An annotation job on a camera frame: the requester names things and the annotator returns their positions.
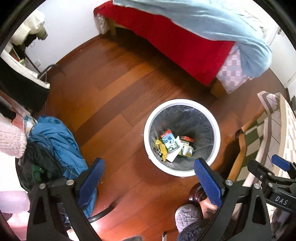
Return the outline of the checkered table cloth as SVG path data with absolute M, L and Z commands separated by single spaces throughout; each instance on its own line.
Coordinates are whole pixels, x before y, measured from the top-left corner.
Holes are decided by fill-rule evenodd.
M 295 114 L 281 93 L 262 91 L 257 94 L 261 106 L 251 121 L 238 131 L 240 152 L 228 179 L 249 187 L 258 179 L 247 164 L 256 160 L 276 176 L 288 178 L 288 173 L 271 161 L 273 155 L 295 163 Z

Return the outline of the tall white grey box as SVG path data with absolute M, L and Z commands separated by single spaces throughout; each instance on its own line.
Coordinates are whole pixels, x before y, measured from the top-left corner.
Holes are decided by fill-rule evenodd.
M 179 136 L 176 137 L 176 142 L 179 147 L 167 155 L 166 160 L 169 162 L 173 162 L 183 148 L 183 143 L 181 142 Z

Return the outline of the white barcode box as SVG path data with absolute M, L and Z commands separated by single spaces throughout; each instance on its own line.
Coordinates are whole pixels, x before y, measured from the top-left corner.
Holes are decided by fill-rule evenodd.
M 194 151 L 194 149 L 189 145 L 184 145 L 182 147 L 182 155 L 183 156 L 191 157 L 193 154 L 193 151 Z

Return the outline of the red bed sheet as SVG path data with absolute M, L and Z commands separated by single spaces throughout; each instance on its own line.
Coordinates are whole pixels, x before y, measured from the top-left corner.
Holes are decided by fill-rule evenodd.
M 171 61 L 206 86 L 216 77 L 234 46 L 232 41 L 202 38 L 177 26 L 164 16 L 116 6 L 111 1 L 96 7 L 93 14 L 114 20 L 148 40 Z

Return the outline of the white round trash bin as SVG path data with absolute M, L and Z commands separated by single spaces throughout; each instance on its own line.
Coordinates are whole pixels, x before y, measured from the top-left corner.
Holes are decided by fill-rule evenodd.
M 161 134 L 171 130 L 183 145 L 191 146 L 191 157 L 183 156 L 182 150 L 173 162 L 163 161 L 154 152 L 154 143 Z M 194 161 L 203 158 L 212 165 L 218 155 L 221 134 L 213 114 L 203 105 L 188 99 L 173 99 L 156 107 L 144 127 L 144 147 L 150 161 L 163 172 L 177 176 L 194 176 Z

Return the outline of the pink fluffy garment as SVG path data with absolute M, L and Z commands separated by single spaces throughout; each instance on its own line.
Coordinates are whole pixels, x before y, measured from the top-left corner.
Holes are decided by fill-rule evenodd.
M 18 127 L 14 126 L 1 114 L 1 132 L 0 132 L 1 152 L 21 158 L 26 150 L 27 137 Z

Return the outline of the blue cloth pile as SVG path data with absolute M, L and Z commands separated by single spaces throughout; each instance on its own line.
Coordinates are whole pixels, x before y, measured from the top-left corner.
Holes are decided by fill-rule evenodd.
M 16 165 L 21 186 L 30 192 L 35 184 L 65 177 L 76 179 L 88 165 L 74 136 L 62 121 L 40 116 L 29 132 L 23 157 Z

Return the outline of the blue red milk carton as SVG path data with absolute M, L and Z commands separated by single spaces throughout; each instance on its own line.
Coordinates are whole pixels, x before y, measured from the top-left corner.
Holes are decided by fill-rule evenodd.
M 161 139 L 164 145 L 166 146 L 168 153 L 172 153 L 180 147 L 171 130 L 167 130 L 164 133 L 162 133 Z

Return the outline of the yellow flat box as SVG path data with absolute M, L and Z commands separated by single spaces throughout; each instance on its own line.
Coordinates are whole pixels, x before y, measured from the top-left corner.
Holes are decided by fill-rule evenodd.
M 154 152 L 165 162 L 167 160 L 168 151 L 166 149 L 165 144 L 156 140 L 154 143 Z

